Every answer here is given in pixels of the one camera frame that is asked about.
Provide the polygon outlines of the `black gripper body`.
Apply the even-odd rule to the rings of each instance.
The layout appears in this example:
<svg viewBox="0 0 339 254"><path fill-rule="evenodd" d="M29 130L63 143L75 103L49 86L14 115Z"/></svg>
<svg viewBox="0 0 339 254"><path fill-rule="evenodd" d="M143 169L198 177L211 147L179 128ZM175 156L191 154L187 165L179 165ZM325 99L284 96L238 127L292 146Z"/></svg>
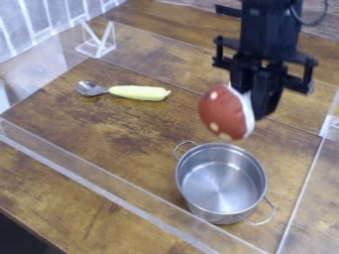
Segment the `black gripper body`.
<svg viewBox="0 0 339 254"><path fill-rule="evenodd" d="M246 54L241 51L241 40L218 36L214 39L217 45L217 55L214 56L213 66L226 69L232 75L232 67L236 64L257 67L258 72L262 68L273 71L281 77L284 88L300 93L309 94L314 90L313 71L318 66L318 59L298 50L284 50L274 53L270 57ZM304 66L304 77L289 73L286 63Z"/></svg>

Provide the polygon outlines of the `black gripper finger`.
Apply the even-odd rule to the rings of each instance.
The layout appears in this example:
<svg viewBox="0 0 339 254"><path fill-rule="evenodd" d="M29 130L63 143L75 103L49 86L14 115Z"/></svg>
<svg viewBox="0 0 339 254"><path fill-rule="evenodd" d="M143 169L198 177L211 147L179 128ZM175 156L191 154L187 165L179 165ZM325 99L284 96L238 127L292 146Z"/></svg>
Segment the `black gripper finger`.
<svg viewBox="0 0 339 254"><path fill-rule="evenodd" d="M257 67L236 64L232 67L232 86L240 93L249 92L254 87Z"/></svg>
<svg viewBox="0 0 339 254"><path fill-rule="evenodd" d="M262 68L254 75L252 95L256 120L261 120L276 111L282 92L281 77L273 71Z"/></svg>

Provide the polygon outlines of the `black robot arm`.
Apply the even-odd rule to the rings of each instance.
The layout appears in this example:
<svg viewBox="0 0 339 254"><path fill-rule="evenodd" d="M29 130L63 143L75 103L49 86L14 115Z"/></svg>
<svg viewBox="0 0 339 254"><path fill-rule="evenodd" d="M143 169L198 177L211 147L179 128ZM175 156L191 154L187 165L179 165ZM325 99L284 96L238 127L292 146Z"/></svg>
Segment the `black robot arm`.
<svg viewBox="0 0 339 254"><path fill-rule="evenodd" d="M276 111L286 89L313 91L318 59L297 48L304 0L241 1L240 9L217 7L219 14L242 19L242 31L237 39L214 39L214 66L232 73L233 88L252 95L254 118L261 120Z"/></svg>

